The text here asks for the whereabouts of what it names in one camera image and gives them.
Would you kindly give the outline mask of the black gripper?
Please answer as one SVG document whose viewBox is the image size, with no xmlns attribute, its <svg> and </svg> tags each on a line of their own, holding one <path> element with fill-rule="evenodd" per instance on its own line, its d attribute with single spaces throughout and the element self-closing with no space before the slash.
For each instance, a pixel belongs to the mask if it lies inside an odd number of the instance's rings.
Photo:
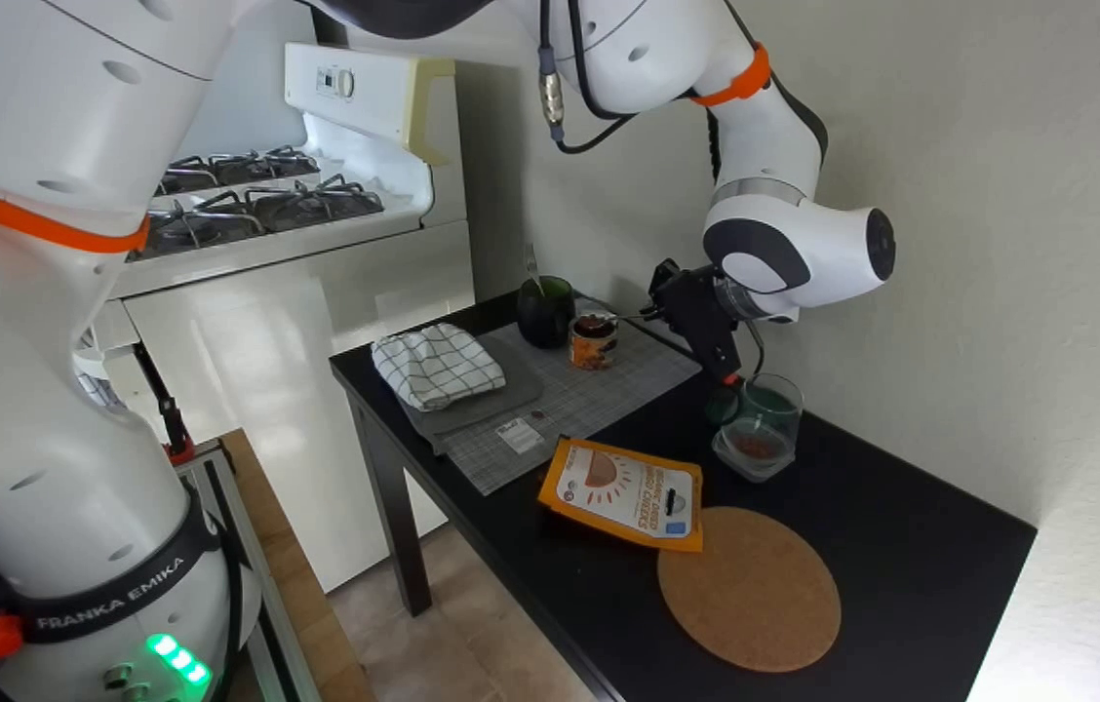
<svg viewBox="0 0 1100 702">
<path fill-rule="evenodd" d="M 744 377 L 739 350 L 744 312 L 732 300 L 732 285 L 716 264 L 682 269 L 674 256 L 665 256 L 652 269 L 645 317 L 682 334 L 709 377 Z"/>
</svg>

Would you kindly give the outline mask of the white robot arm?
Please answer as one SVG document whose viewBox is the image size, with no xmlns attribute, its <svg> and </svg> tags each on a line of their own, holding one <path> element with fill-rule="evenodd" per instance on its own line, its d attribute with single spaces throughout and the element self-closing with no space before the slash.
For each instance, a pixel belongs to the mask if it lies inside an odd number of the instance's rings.
<svg viewBox="0 0 1100 702">
<path fill-rule="evenodd" d="M 247 637 L 247 572 L 78 342 L 212 70 L 259 0 L 0 0 L 0 702 L 208 702 Z M 309 0 L 424 40 L 494 0 Z M 674 99 L 718 125 L 708 252 L 792 320 L 895 278 L 881 209 L 816 199 L 827 133 L 730 0 L 506 0 L 546 73 L 628 120 Z"/>
</svg>

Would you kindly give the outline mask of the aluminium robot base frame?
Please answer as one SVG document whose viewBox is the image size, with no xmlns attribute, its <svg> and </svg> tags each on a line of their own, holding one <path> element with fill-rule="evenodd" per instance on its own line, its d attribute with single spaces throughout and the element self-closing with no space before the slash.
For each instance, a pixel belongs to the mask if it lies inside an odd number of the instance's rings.
<svg viewBox="0 0 1100 702">
<path fill-rule="evenodd" d="M 335 619 L 247 434 L 232 428 L 205 439 L 188 478 L 240 529 L 260 586 L 254 637 L 240 651 L 220 702 L 375 702 L 368 666 Z"/>
</svg>

